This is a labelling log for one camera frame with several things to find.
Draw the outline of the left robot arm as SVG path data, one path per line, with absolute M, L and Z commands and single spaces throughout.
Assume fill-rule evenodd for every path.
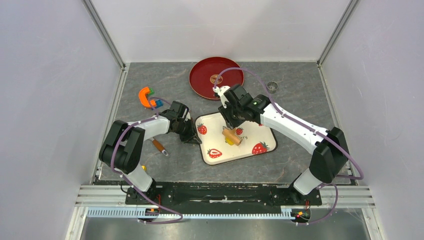
M 98 154 L 101 162 L 138 189 L 137 196 L 145 204 L 156 200 L 157 191 L 152 187 L 154 179 L 140 164 L 143 144 L 168 133 L 178 134 L 180 141 L 186 144 L 202 143 L 189 108 L 173 101 L 169 109 L 150 118 L 134 122 L 114 121 Z

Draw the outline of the wooden dough roller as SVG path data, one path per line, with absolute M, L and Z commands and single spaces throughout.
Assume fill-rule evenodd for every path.
M 222 130 L 222 135 L 225 139 L 229 139 L 234 143 L 233 146 L 239 146 L 242 143 L 242 139 L 236 133 L 237 129 L 224 128 Z

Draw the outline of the yellow dough ball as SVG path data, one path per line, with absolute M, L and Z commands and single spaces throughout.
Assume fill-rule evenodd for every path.
M 227 144 L 229 144 L 230 146 L 234 145 L 234 143 L 231 140 L 227 139 L 227 138 L 225 139 L 225 142 Z

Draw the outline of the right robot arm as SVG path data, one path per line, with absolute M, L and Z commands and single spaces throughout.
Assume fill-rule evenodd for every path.
M 302 204 L 313 189 L 330 184 L 348 161 L 344 133 L 337 127 L 327 130 L 315 126 L 273 103 L 270 97 L 252 97 L 241 85 L 213 87 L 221 101 L 219 112 L 226 125 L 234 129 L 249 121 L 275 130 L 302 146 L 311 161 L 289 189 L 289 199 Z

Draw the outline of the white strawberry tray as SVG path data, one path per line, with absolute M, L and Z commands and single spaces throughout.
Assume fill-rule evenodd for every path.
M 230 129 L 219 112 L 199 116 L 195 126 L 202 159 L 211 166 L 270 153 L 278 146 L 269 127 L 246 121 Z

